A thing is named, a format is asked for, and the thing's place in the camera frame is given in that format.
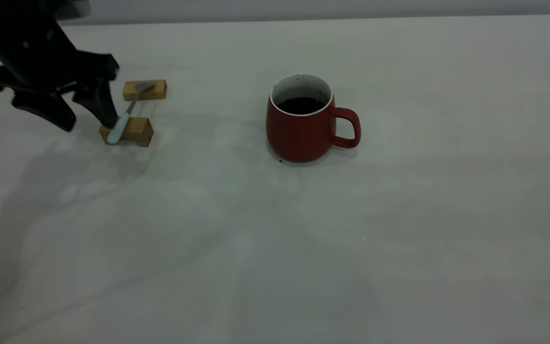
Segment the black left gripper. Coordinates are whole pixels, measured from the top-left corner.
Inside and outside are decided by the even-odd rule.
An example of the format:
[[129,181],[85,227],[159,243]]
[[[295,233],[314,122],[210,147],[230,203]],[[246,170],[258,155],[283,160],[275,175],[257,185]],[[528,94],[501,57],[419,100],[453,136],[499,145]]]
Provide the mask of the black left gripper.
[[110,54],[83,52],[59,26],[59,20],[81,18],[90,12],[88,0],[0,0],[0,92],[15,91],[11,104],[72,131],[75,113],[50,92],[79,83],[73,101],[112,129],[118,115],[110,90],[119,65]]

